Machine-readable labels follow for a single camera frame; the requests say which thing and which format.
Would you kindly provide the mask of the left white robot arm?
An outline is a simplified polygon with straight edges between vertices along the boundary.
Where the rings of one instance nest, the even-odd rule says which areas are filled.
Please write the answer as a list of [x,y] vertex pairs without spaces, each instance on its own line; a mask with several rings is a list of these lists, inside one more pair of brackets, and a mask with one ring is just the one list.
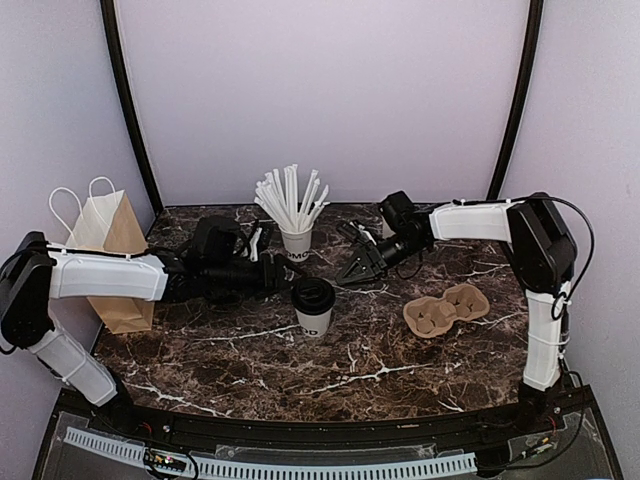
[[32,231],[1,268],[1,335],[11,349],[31,352],[89,403],[103,407],[103,421],[117,434],[131,436],[141,427],[140,412],[126,402],[116,377],[54,318],[50,300],[220,303],[234,295],[266,298],[304,275],[286,256],[268,251],[255,261],[240,257],[215,265],[165,248],[136,254],[69,248]]

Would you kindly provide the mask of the black plastic cup lid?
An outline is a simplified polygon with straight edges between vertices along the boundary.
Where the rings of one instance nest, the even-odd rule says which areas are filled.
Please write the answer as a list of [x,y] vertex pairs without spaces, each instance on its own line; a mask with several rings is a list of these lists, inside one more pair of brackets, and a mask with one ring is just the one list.
[[334,287],[322,278],[299,279],[291,289],[292,305],[306,315],[322,315],[333,308],[335,301]]

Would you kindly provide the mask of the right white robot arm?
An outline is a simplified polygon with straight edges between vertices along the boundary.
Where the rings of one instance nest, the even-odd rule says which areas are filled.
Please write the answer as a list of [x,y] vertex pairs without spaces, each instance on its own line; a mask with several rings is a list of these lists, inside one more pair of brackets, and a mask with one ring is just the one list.
[[536,192],[516,199],[420,206],[405,192],[395,192],[378,205],[392,236],[378,238],[358,223],[339,226],[339,233],[357,247],[336,282],[340,286],[375,282],[412,255],[432,249],[437,241],[505,243],[507,260],[528,305],[527,359],[510,424],[517,432],[530,434],[549,416],[569,341],[568,307],[582,280],[574,272],[578,248],[556,207],[559,202]]

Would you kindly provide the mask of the white paper coffee cup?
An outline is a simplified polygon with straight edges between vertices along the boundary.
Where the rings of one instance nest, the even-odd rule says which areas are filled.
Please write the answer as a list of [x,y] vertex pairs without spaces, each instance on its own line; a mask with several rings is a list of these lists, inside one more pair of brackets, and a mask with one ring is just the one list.
[[312,338],[322,337],[329,328],[333,305],[321,304],[319,307],[309,305],[294,305],[296,318],[303,333]]

